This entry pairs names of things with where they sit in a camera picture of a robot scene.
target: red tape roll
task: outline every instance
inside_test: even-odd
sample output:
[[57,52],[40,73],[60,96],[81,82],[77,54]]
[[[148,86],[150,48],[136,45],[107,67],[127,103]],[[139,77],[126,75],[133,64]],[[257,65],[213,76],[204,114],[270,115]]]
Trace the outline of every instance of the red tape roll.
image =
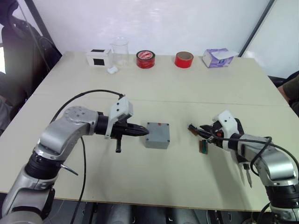
[[155,54],[150,50],[142,50],[136,54],[136,63],[139,68],[149,69],[155,65]]
[[181,51],[177,53],[174,63],[176,66],[186,69],[191,66],[193,58],[193,54],[186,51]]

